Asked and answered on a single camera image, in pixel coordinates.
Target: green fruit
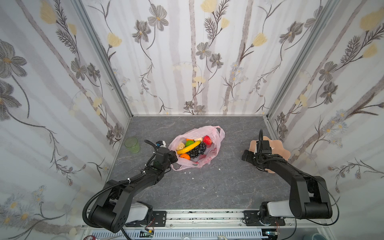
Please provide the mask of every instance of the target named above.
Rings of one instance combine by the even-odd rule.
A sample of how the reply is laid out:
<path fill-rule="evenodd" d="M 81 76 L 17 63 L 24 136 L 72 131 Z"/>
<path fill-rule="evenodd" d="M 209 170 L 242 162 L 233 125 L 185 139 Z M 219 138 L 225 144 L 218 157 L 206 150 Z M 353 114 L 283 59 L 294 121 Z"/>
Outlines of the green fruit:
<path fill-rule="evenodd" d="M 189 140 L 185 143 L 185 146 L 188 147 L 189 145 L 195 143 L 195 141 Z"/>

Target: bunch of grapes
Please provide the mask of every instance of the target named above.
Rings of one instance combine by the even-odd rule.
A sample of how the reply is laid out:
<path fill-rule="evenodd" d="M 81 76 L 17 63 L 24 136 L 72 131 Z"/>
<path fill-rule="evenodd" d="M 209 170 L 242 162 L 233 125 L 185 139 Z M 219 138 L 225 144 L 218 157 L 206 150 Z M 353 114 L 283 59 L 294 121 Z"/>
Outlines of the bunch of grapes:
<path fill-rule="evenodd" d="M 195 158 L 195 157 L 198 157 L 201 154 L 204 154 L 206 149 L 207 149 L 207 145 L 205 144 L 205 142 L 202 142 L 198 146 L 196 146 L 194 149 L 192 149 L 191 151 L 187 152 L 187 154 L 191 158 Z"/>

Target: transparent green cup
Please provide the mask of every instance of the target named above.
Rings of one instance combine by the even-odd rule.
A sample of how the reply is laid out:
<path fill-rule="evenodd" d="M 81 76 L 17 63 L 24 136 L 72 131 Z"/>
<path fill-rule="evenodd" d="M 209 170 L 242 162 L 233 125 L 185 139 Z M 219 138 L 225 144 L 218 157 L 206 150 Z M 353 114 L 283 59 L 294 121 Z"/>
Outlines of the transparent green cup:
<path fill-rule="evenodd" d="M 132 152 L 137 153 L 140 151 L 139 141 L 135 137 L 129 137 L 125 140 L 124 145 Z"/>

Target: beige scalloped plate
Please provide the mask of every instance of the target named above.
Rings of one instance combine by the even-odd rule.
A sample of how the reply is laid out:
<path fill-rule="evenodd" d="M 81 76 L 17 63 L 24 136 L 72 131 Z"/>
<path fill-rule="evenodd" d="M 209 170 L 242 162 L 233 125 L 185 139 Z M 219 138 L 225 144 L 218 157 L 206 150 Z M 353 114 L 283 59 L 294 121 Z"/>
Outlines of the beige scalloped plate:
<path fill-rule="evenodd" d="M 272 148 L 272 154 L 279 154 L 282 156 L 286 161 L 288 161 L 289 157 L 291 156 L 291 153 L 284 149 L 283 143 L 280 140 L 271 140 L 267 136 L 263 136 L 263 140 L 269 141 L 269 146 Z M 256 149 L 256 142 L 257 140 L 252 140 L 251 144 L 249 146 L 249 151 L 254 152 Z M 269 173 L 275 173 L 274 171 L 271 171 L 269 169 L 266 169 Z"/>

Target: wallpaper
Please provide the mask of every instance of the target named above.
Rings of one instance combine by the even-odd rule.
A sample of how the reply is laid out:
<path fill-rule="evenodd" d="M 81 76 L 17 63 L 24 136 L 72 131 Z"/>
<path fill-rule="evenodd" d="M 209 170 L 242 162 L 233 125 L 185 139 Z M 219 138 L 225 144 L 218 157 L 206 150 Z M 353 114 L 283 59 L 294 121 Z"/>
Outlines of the wallpaper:
<path fill-rule="evenodd" d="M 326 1 L 82 0 L 134 114 L 266 114 Z"/>
<path fill-rule="evenodd" d="M 271 116 L 293 164 L 338 200 L 339 240 L 383 234 L 383 51 L 383 2 L 341 1 Z"/>
<path fill-rule="evenodd" d="M 2 239 L 75 239 L 128 123 L 72 4 L 0 3 Z"/>

